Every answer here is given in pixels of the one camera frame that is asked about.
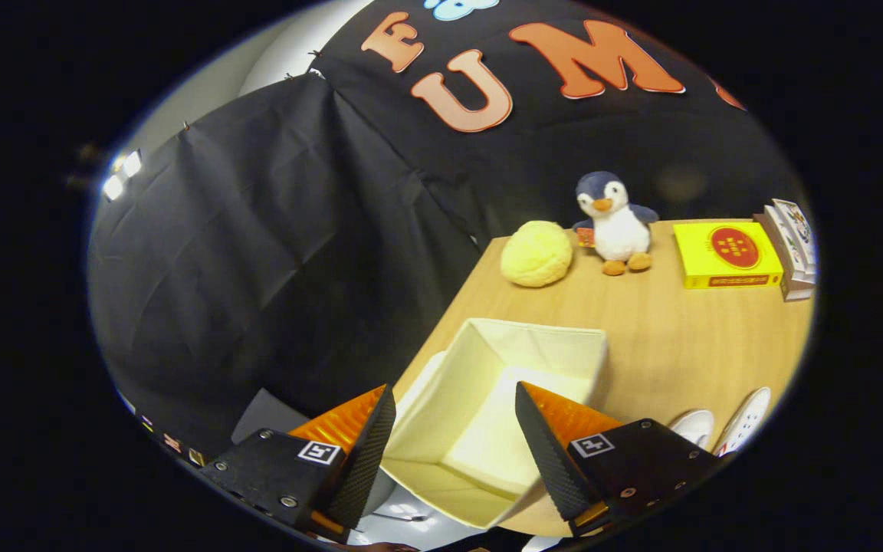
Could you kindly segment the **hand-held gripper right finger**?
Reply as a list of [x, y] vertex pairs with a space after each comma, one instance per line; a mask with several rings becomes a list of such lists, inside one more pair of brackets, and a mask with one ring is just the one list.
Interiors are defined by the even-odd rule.
[[678, 500], [722, 460], [654, 419], [618, 422], [530, 382], [515, 416], [547, 495], [574, 537], [624, 530]]

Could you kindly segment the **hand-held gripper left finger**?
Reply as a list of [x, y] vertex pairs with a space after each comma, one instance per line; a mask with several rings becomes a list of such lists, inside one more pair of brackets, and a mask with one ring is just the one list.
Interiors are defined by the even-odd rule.
[[362, 517], [395, 419], [392, 386], [383, 384], [296, 429], [260, 427], [199, 474], [289, 531], [343, 544]]

